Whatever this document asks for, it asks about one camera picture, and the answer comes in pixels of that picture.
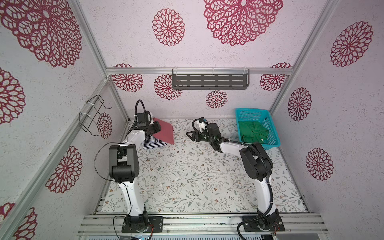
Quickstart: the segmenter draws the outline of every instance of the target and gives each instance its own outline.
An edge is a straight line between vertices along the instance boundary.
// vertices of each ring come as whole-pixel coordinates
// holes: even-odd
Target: floral patterned surface
[[[138,185],[149,212],[253,212],[257,208],[254,180],[239,157],[214,151],[207,142],[192,142],[185,133],[192,119],[164,119],[174,127],[175,145],[137,150]],[[238,140],[235,119],[208,119],[222,136]],[[306,212],[303,201],[277,148],[267,151],[273,161],[272,189],[280,212]],[[126,212],[123,195],[112,182],[102,212]]]

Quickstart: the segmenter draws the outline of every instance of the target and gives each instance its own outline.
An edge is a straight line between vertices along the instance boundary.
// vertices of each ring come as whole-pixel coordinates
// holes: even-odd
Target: laundry basket
[[[280,146],[279,135],[277,135],[271,114],[267,110],[256,108],[236,108],[237,131],[239,133],[240,142],[243,142],[241,140],[239,121],[258,121],[263,125],[263,127],[269,130],[268,137],[265,141],[266,144],[262,144],[264,150]]]

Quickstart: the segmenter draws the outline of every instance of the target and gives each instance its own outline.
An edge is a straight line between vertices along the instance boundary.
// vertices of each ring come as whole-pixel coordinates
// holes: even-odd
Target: large red flower pattern
[[[288,100],[289,116],[295,121],[303,120],[310,112],[311,103],[311,95],[307,89],[294,90]]]
[[[102,138],[108,138],[112,133],[112,120],[108,113],[102,113],[97,121],[97,130]]]
[[[306,163],[309,173],[317,180],[327,180],[333,173],[331,157],[323,149],[312,149],[307,155]]]
[[[0,68],[0,125],[18,118],[24,106],[25,95],[19,81]]]
[[[35,208],[31,207],[28,215],[25,216],[21,225],[17,228],[12,240],[31,240],[35,235],[37,227],[37,214]]]
[[[207,28],[221,43],[244,45],[265,33],[283,0],[204,0]]]
[[[331,49],[331,61],[338,67],[345,67],[363,56],[372,41],[372,26],[360,21],[348,26],[337,36]]]
[[[173,9],[164,8],[157,12],[152,29],[156,38],[165,46],[174,46],[184,37],[184,22],[180,14]]]
[[[114,68],[133,68],[129,64],[117,64]],[[143,87],[143,78],[141,74],[116,74],[111,75],[116,86],[127,92],[136,92]]]
[[[70,190],[79,179],[82,167],[83,160],[79,150],[70,146],[67,154],[63,156],[45,186],[49,191],[55,193],[64,193]]]
[[[6,204],[0,207],[0,224],[11,211],[14,205],[14,203],[7,202]]]
[[[0,16],[38,60],[66,68],[79,59],[80,29],[66,0],[1,0]]]
[[[278,63],[272,65],[271,68],[290,68],[289,63]],[[268,91],[279,89],[286,79],[287,75],[284,74],[264,74],[260,78],[260,86]]]
[[[227,103],[228,96],[225,92],[214,90],[205,98],[205,103],[211,108],[220,108]]]
[[[155,79],[153,88],[157,95],[168,100],[178,98],[183,92],[183,90],[172,88],[172,76],[169,74],[158,76]]]

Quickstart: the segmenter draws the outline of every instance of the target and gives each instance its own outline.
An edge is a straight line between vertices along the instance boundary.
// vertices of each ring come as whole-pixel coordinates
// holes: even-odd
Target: red doily pattern
[[[12,240],[31,240],[35,235],[35,230],[37,227],[37,214],[35,213],[35,208],[31,207],[28,212],[28,215],[25,216],[21,225],[17,228],[14,238]]]
[[[114,68],[133,68],[128,64],[117,64]],[[127,92],[136,92],[143,87],[143,78],[141,74],[116,74],[111,75],[116,86]]]
[[[63,156],[45,186],[49,191],[55,193],[64,193],[70,190],[79,179],[82,167],[83,160],[79,150],[70,146],[67,154]]]
[[[205,98],[205,103],[211,108],[220,108],[227,103],[228,96],[225,92],[214,90]]]
[[[306,163],[309,173],[317,180],[327,180],[333,173],[331,157],[323,149],[312,149],[307,155]]]
[[[6,204],[0,207],[0,224],[11,211],[14,205],[14,203],[7,202]]]
[[[38,60],[66,68],[79,59],[81,34],[66,0],[1,0],[0,16]]]
[[[331,61],[338,67],[348,66],[361,58],[372,41],[372,26],[360,21],[344,29],[331,49]]]
[[[207,28],[221,43],[244,45],[265,33],[283,0],[204,0]]]
[[[112,133],[112,120],[108,113],[102,113],[97,120],[97,130],[102,138],[108,138]]]
[[[172,88],[172,76],[169,74],[158,76],[155,79],[153,88],[157,95],[168,100],[178,98],[183,92],[183,90]]]
[[[163,8],[152,21],[156,38],[165,46],[174,46],[184,37],[184,22],[179,13],[173,9]]]
[[[290,68],[290,67],[292,66],[289,63],[278,63],[275,65],[272,65],[271,68]],[[267,91],[273,91],[273,90],[279,89],[286,77],[287,75],[284,75],[284,74],[264,74],[260,78],[260,86]]]
[[[19,81],[0,68],[0,125],[18,118],[24,106],[25,95]]]
[[[303,120],[310,112],[311,103],[311,95],[307,89],[294,90],[288,100],[289,116],[295,121]]]

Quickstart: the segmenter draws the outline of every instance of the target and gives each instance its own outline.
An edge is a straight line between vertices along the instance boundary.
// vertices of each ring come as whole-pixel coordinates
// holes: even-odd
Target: striped cloth
[[[141,146],[144,149],[149,149],[149,148],[155,148],[155,147],[162,147],[162,146],[165,146],[167,144],[168,144],[167,142],[163,142],[163,141],[155,138],[154,136],[149,136],[144,140],[144,142],[141,143]]]

